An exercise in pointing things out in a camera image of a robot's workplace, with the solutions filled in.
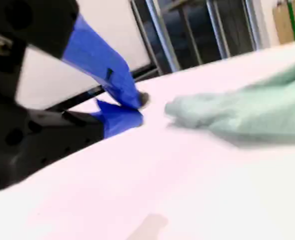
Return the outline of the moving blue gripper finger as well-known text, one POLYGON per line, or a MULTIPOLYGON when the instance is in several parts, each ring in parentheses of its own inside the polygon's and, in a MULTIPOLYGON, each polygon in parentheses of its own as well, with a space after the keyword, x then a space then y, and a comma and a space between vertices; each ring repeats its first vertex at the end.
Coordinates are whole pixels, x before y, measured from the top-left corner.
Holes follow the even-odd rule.
POLYGON ((126 61, 85 21, 75 0, 6 0, 6 22, 16 37, 91 76, 122 106, 149 100, 137 90, 126 61))

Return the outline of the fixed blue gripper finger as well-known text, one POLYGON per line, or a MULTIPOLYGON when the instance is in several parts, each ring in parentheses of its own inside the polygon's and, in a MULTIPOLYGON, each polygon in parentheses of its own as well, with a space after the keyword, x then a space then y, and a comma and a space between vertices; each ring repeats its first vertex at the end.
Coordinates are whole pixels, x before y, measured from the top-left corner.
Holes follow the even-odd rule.
POLYGON ((26 163, 52 163, 92 144, 139 127, 142 114, 132 108, 97 100, 99 110, 29 110, 25 121, 26 163))

